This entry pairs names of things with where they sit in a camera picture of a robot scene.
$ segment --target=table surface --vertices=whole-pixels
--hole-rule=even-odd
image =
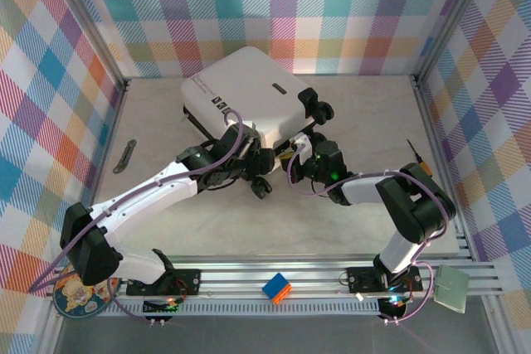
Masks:
[[[435,163],[406,76],[301,76],[329,102],[335,117],[317,130],[337,141],[353,172],[398,168],[414,157],[409,138],[435,171]],[[152,177],[204,137],[183,116],[182,79],[133,80],[115,132],[97,201],[108,200]],[[112,169],[126,143],[137,144],[127,168]],[[367,255],[380,252],[395,231],[383,204],[338,206],[293,192],[282,170],[267,177],[273,192],[258,199],[238,181],[203,192],[147,220],[127,245],[166,255]],[[299,184],[310,191],[307,181]],[[458,251],[453,228],[426,250]]]

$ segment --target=small cube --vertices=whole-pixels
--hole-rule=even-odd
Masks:
[[[280,300],[285,298],[285,296],[290,292],[291,284],[282,276],[281,273],[278,273],[271,279],[271,281],[265,284],[262,290],[268,298],[273,300],[274,304],[278,304],[280,303]]]

